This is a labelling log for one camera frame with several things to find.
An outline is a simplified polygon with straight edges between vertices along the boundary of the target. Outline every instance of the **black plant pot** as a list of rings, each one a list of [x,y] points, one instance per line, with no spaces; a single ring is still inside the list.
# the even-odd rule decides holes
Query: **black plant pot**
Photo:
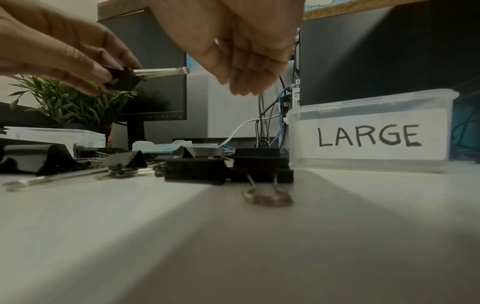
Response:
[[[97,132],[100,134],[105,134],[106,141],[108,141],[110,137],[110,132],[112,131],[112,128],[110,126],[105,127],[105,126],[99,126],[99,125],[72,124],[72,123],[59,123],[58,128],[70,129],[70,130],[86,130],[86,131]]]

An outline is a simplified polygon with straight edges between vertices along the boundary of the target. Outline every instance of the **wooden edge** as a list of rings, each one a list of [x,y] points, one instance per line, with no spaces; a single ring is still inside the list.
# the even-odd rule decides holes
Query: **wooden edge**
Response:
[[[324,8],[307,11],[303,14],[303,21],[388,8],[420,1],[425,0],[353,0],[351,2],[340,3],[337,5],[331,5]]]
[[[97,5],[98,21],[146,9],[147,0],[105,0]]]

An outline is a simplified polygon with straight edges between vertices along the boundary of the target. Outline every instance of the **human hand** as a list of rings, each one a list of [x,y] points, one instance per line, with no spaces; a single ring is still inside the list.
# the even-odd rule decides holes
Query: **human hand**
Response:
[[[148,0],[165,32],[233,94],[258,95],[287,67],[305,0]]]
[[[28,0],[0,0],[0,75],[47,76],[97,95],[91,84],[112,75],[102,66],[131,69],[141,65],[104,26],[69,17]]]

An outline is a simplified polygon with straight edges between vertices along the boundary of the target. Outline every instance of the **black lettering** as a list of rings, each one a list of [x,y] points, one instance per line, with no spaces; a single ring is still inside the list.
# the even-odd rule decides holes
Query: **black lettering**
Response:
[[[366,133],[360,133],[360,129],[370,129],[370,131],[367,131]],[[375,128],[371,126],[359,126],[355,127],[356,130],[356,142],[358,143],[358,146],[362,146],[362,142],[360,141],[360,137],[362,136],[368,136],[370,137],[371,143],[374,145],[376,144],[375,138],[372,136],[372,133],[375,132]]]
[[[318,128],[318,139],[320,140],[321,147],[331,147],[333,144],[322,144],[322,131]]]
[[[408,128],[418,128],[420,125],[408,125],[403,126],[403,135],[405,136],[405,142],[407,147],[421,147],[422,144],[419,142],[410,142],[409,136],[416,136],[416,133],[408,133]]]
[[[343,128],[338,128],[338,131],[336,132],[336,146],[339,145],[339,141],[340,139],[347,139],[348,140],[348,143],[353,146],[354,143],[352,142],[352,140],[350,139],[350,136],[347,134],[347,132],[343,129]]]
[[[380,131],[380,140],[381,142],[383,142],[384,144],[386,145],[389,145],[389,146],[396,146],[396,145],[399,145],[400,143],[402,143],[402,139],[400,138],[400,133],[389,133],[389,135],[395,135],[396,137],[396,140],[395,141],[390,141],[390,140],[387,140],[385,139],[384,137],[384,132],[388,129],[388,128],[393,128],[393,127],[397,127],[398,125],[388,125],[386,127],[384,127],[381,131]]]

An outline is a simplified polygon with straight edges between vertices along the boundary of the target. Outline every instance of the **white paper label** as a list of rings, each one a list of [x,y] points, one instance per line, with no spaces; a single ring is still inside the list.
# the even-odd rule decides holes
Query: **white paper label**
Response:
[[[302,158],[444,160],[445,109],[303,120],[296,129]]]

